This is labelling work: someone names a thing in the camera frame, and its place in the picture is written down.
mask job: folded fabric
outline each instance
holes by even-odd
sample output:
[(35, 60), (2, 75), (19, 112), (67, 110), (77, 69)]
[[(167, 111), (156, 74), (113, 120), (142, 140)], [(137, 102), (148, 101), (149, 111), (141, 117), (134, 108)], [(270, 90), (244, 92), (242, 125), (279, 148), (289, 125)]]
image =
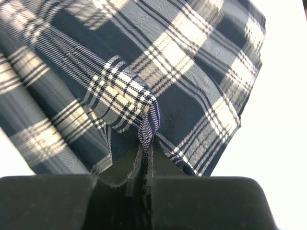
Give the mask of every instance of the folded fabric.
[(0, 124), (35, 173), (101, 173), (137, 139), (210, 175), (261, 68), (248, 0), (0, 2)]

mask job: plaid shirt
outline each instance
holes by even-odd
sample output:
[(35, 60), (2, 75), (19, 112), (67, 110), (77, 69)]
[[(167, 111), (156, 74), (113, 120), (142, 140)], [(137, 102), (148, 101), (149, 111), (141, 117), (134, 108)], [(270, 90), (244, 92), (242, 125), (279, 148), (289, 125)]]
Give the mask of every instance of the plaid shirt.
[(100, 173), (153, 137), (210, 175), (261, 68), (248, 0), (1, 0), (0, 124), (35, 173)]

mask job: white table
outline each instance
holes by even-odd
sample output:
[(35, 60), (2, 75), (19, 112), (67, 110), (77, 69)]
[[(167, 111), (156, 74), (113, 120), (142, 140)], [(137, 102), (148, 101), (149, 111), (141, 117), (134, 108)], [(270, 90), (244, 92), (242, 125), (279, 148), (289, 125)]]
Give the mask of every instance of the white table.
[(307, 21), (302, 0), (252, 0), (266, 16), (263, 67), (242, 128), (213, 171), (263, 188), (279, 228), (307, 230)]

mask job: cloth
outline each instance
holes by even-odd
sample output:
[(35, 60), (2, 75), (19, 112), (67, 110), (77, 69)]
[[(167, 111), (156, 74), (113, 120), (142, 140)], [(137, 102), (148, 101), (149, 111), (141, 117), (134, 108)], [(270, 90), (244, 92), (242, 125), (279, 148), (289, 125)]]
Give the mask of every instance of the cloth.
[(137, 139), (146, 168), (154, 137), (210, 175), (264, 35), (247, 0), (1, 1), (1, 127), (35, 173), (100, 173)]

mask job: plaid cloth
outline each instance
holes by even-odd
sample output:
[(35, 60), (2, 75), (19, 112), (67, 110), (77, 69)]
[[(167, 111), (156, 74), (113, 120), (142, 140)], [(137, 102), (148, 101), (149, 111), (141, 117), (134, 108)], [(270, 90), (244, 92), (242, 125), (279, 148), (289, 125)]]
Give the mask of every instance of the plaid cloth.
[(35, 173), (100, 173), (138, 139), (210, 175), (261, 68), (248, 0), (0, 0), (0, 124)]

